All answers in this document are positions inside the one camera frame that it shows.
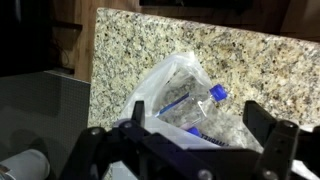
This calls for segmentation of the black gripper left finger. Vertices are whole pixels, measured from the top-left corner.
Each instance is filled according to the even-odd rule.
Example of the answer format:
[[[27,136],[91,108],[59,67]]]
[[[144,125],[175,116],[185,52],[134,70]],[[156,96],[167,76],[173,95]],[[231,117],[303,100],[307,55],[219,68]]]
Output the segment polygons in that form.
[[[145,107],[134,105],[132,116],[110,130],[91,127],[79,135],[59,180],[102,180],[121,162],[138,180],[220,180],[206,156],[215,146],[160,120],[143,126]]]

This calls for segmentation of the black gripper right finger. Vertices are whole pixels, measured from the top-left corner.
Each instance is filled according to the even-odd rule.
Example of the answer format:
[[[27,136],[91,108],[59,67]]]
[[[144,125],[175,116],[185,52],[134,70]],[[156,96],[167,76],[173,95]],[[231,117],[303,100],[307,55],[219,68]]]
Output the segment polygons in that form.
[[[292,170],[301,161],[314,175],[320,174],[320,126],[311,131],[289,120],[277,120],[256,101],[245,102],[243,123],[263,147],[254,170],[255,180],[303,179]]]

